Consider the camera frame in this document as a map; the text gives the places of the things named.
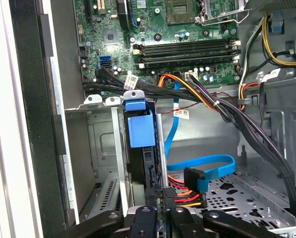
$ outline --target blue drive latch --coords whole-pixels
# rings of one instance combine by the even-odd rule
[[[149,115],[128,118],[130,147],[155,146],[154,124],[152,111]]]

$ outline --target orange wire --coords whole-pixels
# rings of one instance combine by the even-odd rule
[[[184,184],[183,181],[181,181],[181,180],[177,180],[177,179],[175,179],[174,177],[172,177],[172,176],[170,176],[170,175],[168,175],[168,177],[169,177],[170,179],[172,179],[174,182],[178,182],[178,183],[183,183],[183,184]]]
[[[206,103],[204,101],[204,99],[201,97],[201,95],[191,86],[189,86],[186,82],[184,82],[184,80],[174,76],[174,75],[171,75],[171,74],[163,74],[162,77],[160,78],[160,81],[158,83],[158,86],[159,87],[163,87],[164,86],[164,79],[165,77],[169,77],[171,79],[174,79],[176,81],[179,81],[181,84],[183,84],[186,88],[188,88],[190,91],[192,91],[196,97],[198,97],[207,107],[213,109],[216,111],[216,109],[214,109],[211,105],[209,105],[208,103]]]
[[[188,191],[188,192],[183,192],[183,193],[178,193],[178,196],[187,196],[189,194],[193,193],[192,190]]]
[[[248,83],[248,84],[244,85],[244,86],[242,87],[241,91],[240,91],[240,98],[241,98],[241,99],[244,99],[243,94],[244,94],[244,92],[246,91],[246,89],[247,89],[248,87],[251,87],[251,86],[258,86],[258,85],[260,85],[260,84],[259,84],[259,83]],[[240,108],[240,110],[242,111],[242,110],[244,110],[244,108],[245,108],[245,105],[242,105],[241,108]]]

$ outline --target chip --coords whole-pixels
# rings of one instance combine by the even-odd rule
[[[118,44],[118,31],[116,29],[106,29],[103,31],[104,45]]]
[[[193,1],[167,0],[168,25],[194,22]]]
[[[217,67],[216,66],[210,67],[210,72],[211,73],[216,73],[216,71],[217,71]]]

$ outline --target green circuit board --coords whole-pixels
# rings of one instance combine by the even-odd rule
[[[102,4],[105,9],[95,13],[92,9],[94,25],[90,26],[85,13],[85,0],[75,0],[76,27],[80,49],[85,49],[84,55],[88,57],[87,68],[82,68],[84,77],[95,78],[95,70],[100,67],[99,56],[111,56],[112,67],[119,68],[115,75],[120,80],[125,80],[127,72],[153,84],[157,84],[158,73],[178,70],[184,76],[185,72],[198,69],[197,77],[204,85],[234,84],[238,83],[235,70],[237,62],[218,63],[207,65],[214,67],[212,70],[200,71],[204,65],[189,65],[184,67],[170,67],[139,69],[134,63],[132,44],[158,45],[179,42],[194,42],[217,39],[237,39],[237,24],[230,22],[212,26],[202,26],[194,22],[201,8],[196,0],[130,0],[131,27],[129,31],[121,28],[118,19],[116,0],[91,0],[91,5]],[[212,15],[228,12],[235,9],[234,0],[210,0]],[[135,22],[140,18],[140,25]],[[189,33],[189,37],[180,34]],[[155,35],[161,35],[160,41],[155,41]],[[173,82],[166,82],[167,88],[173,88]]]

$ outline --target ram slot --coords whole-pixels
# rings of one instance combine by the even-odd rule
[[[160,67],[178,67],[191,65],[207,65],[223,62],[231,62],[238,55],[238,51],[225,53],[212,53],[207,55],[193,54],[171,57],[136,58],[135,63],[141,69],[153,69]]]
[[[146,57],[157,56],[160,54],[176,55],[186,52],[212,52],[232,48],[233,41],[231,40],[213,40],[213,41],[198,41],[184,42],[174,44],[162,44],[153,46],[133,45],[134,53],[144,55]]]

